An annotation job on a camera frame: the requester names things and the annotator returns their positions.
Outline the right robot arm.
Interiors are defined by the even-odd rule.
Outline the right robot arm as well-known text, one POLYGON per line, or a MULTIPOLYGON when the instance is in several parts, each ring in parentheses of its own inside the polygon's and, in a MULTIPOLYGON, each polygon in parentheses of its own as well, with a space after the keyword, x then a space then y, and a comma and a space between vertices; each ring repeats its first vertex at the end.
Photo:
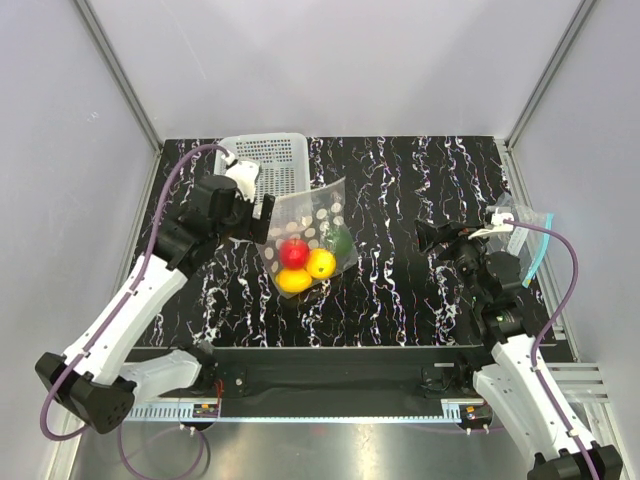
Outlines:
POLYGON ((485 225, 415 223, 418 245, 438 245, 472 296, 472 327, 488 353, 460 359, 451 378, 466 396, 482 397, 529 461, 530 479, 618 479, 623 459, 600 444, 575 414, 540 352, 544 331, 532 334, 516 299, 524 286, 518 257, 488 249, 490 237, 518 227, 510 214, 485 225))

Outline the clear dotted zip bag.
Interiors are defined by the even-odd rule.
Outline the clear dotted zip bag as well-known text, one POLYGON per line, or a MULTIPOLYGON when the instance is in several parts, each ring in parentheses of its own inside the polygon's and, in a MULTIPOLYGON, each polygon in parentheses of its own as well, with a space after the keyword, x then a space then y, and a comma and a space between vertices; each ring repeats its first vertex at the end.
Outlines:
POLYGON ((276 275, 283 269, 279 259, 279 247, 287 239, 302 239, 310 251, 325 247, 324 237, 334 226, 346 225, 346 179, 341 178, 321 188, 285 195, 275 200, 269 234, 265 244, 258 247, 259 256, 277 292, 284 298, 292 298, 325 280, 343 274, 356 265, 358 254, 351 232, 353 246, 348 256, 336 258, 334 274, 325 280, 313 279, 311 286, 297 294, 282 292, 276 284, 276 275))

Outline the green lime fruit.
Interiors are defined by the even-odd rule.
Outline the green lime fruit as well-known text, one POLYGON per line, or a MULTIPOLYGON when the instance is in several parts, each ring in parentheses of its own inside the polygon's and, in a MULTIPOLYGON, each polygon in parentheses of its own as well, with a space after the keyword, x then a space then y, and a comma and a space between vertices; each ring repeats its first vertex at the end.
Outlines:
POLYGON ((333 253, 336 258, 348 256, 353 246, 351 234, 344 226, 330 228, 324 240, 326 249, 333 253))

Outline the yellow orange fruit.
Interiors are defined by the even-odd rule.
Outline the yellow orange fruit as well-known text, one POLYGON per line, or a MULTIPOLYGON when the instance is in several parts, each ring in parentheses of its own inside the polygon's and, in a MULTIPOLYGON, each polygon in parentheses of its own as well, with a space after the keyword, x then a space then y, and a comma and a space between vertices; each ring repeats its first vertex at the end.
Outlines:
POLYGON ((332 252, 323 248, 316 248, 310 251, 306 271, 317 280, 325 280, 330 278, 337 267, 336 257, 332 252))

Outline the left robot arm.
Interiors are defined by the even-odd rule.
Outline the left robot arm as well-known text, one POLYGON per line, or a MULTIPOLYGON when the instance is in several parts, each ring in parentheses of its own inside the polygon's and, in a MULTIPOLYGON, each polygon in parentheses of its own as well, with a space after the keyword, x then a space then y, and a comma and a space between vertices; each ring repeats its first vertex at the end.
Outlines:
POLYGON ((48 391, 40 413, 47 438, 67 438, 48 428, 52 403, 106 434, 139 403, 181 389, 203 396, 219 386, 216 361, 200 347, 180 346, 135 365, 125 362, 150 322, 224 240, 265 242, 274 203, 269 194, 256 199, 252 180, 210 175, 197 184, 184 209, 154 226, 148 251, 102 314, 63 354, 46 352, 36 362, 48 391))

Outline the red apple fruit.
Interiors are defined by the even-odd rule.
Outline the red apple fruit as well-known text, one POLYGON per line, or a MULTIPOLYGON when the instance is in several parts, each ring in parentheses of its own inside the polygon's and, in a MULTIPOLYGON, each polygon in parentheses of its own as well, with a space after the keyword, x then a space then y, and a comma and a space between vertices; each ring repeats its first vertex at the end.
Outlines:
POLYGON ((309 255, 309 246, 302 239, 287 239, 279 247, 279 259, 286 269, 303 269, 309 255))

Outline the yellow lemon fruit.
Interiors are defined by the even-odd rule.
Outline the yellow lemon fruit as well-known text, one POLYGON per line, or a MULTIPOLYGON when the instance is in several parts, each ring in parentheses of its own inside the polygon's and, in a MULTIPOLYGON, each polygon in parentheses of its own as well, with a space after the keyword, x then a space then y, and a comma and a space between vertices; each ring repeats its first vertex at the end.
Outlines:
POLYGON ((276 275, 278 288, 287 294, 297 294, 308 289, 313 278, 305 269, 283 269, 276 275))

